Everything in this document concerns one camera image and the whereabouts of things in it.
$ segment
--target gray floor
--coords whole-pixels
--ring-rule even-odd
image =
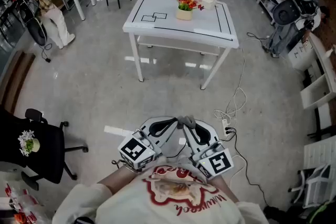
[[[141,57],[149,58],[149,63],[142,64],[145,81],[140,83],[134,62],[125,60],[132,56],[132,50],[122,31],[136,0],[121,0],[121,9],[117,0],[109,0],[109,7],[105,0],[97,1],[95,7],[82,3],[84,22],[75,8],[66,13],[69,31],[77,38],[63,50],[53,46],[49,51],[51,63],[41,59],[38,48],[32,48],[38,57],[15,112],[23,116],[27,108],[36,108],[51,124],[70,122],[67,145],[85,142],[90,149],[87,154],[66,155],[68,165],[79,176],[78,182],[92,184],[115,170],[111,160],[119,158],[117,147],[123,137],[104,132],[105,126],[134,130],[153,116],[192,114],[211,124],[224,138],[213,111],[226,109],[238,86],[242,50],[231,50],[207,89],[201,91],[200,84],[208,70],[199,66],[211,66],[215,57],[141,47]],[[306,135],[313,129],[312,113],[302,109],[301,78],[284,58],[270,58],[259,41],[247,39],[247,32],[259,37],[272,32],[270,20],[256,0],[220,1],[229,7],[246,57],[241,87],[248,99],[237,115],[238,149],[248,159],[250,180],[262,185],[271,205],[286,208],[291,198],[287,189],[296,182]],[[186,62],[195,63],[196,67],[186,67]],[[243,101],[238,94],[237,104]],[[226,146],[234,155],[233,141]],[[171,154],[175,154],[181,146],[170,147]],[[229,180],[243,164],[235,158],[236,167],[224,175],[225,179]],[[41,180],[41,190],[36,195],[54,210],[74,185],[66,174],[59,185]],[[265,205],[259,189],[247,184],[244,172],[235,177],[232,190],[240,200]]]

